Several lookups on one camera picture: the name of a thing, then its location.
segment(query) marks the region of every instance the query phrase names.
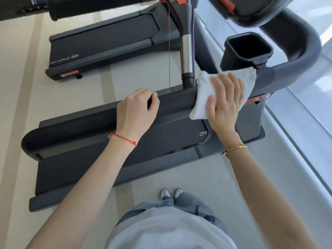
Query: t-shirt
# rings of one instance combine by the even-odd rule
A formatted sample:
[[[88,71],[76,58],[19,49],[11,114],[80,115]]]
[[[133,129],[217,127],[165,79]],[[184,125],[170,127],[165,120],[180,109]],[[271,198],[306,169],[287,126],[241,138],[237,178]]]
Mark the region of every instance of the t-shirt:
[[[171,206],[150,208],[120,223],[105,249],[236,249],[232,239],[202,217]]]

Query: jeans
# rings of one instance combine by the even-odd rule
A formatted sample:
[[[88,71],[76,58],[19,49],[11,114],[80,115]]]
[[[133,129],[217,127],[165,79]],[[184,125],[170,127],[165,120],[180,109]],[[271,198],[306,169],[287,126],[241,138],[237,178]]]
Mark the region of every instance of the jeans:
[[[174,208],[183,210],[187,213],[200,216],[211,224],[217,226],[222,231],[227,234],[227,230],[224,224],[215,216],[214,212],[205,205],[198,197],[194,196],[193,194],[183,192],[180,196],[173,200],[173,198],[164,196],[162,199],[155,199],[155,200],[146,200],[141,202],[139,205],[135,206],[129,212],[127,212],[117,223],[120,224],[123,221],[135,217],[140,213],[146,211],[147,209],[153,207],[163,207],[163,206],[173,206]]]

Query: red string bracelet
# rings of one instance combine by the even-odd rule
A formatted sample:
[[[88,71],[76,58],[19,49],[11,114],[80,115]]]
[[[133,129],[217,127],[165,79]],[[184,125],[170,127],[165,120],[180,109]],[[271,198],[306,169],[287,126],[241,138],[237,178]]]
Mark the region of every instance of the red string bracelet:
[[[127,138],[124,138],[124,137],[122,137],[121,135],[118,135],[118,134],[110,134],[110,135],[108,136],[108,138],[110,139],[110,137],[111,137],[112,135],[115,135],[115,136],[117,136],[117,137],[120,137],[120,138],[122,138],[123,140],[129,141],[131,144],[134,144],[135,147],[137,147],[137,144],[136,144],[135,141],[128,140]]]

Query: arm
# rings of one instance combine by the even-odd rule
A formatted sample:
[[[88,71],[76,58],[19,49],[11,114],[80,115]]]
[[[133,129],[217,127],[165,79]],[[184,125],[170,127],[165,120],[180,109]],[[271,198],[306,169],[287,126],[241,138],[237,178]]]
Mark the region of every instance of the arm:
[[[242,143],[235,131],[243,84],[231,73],[211,78],[216,88],[207,103],[208,120],[225,149]],[[241,193],[271,248],[320,248],[297,212],[265,175],[248,149],[227,153]]]
[[[152,103],[147,109],[147,100]],[[118,104],[116,133],[138,142],[156,118],[157,94],[138,89]],[[85,175],[64,198],[27,248],[81,248],[130,152],[130,142],[112,136]]]

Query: shoe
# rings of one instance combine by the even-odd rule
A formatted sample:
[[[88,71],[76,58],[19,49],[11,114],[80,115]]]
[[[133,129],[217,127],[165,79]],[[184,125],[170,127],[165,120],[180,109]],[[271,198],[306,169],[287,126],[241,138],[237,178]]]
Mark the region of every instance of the shoe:
[[[177,200],[177,198],[183,193],[183,189],[177,188],[174,192],[174,201]]]
[[[169,192],[168,189],[166,188],[163,188],[161,191],[160,191],[160,199],[163,199],[163,197],[165,196],[168,196],[169,198],[172,198],[171,197],[171,193]]]

